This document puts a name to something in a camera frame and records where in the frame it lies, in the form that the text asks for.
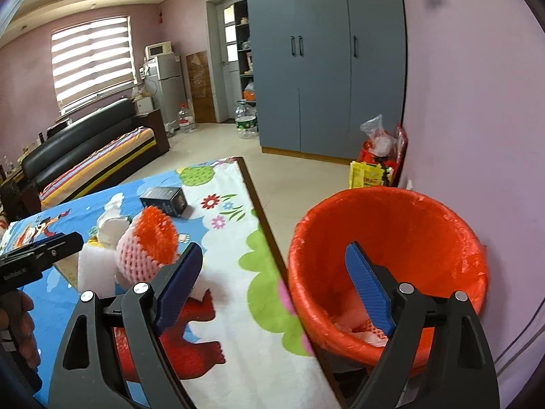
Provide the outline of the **person's left hand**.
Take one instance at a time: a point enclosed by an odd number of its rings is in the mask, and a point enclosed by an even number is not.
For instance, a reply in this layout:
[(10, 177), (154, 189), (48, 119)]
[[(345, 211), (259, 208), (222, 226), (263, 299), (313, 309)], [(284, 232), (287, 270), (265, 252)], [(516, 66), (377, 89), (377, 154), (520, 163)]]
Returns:
[(30, 316), (32, 299), (19, 290), (1, 296), (1, 330), (11, 328), (18, 343), (18, 351), (28, 366), (36, 371), (41, 359), (34, 336), (35, 325)]

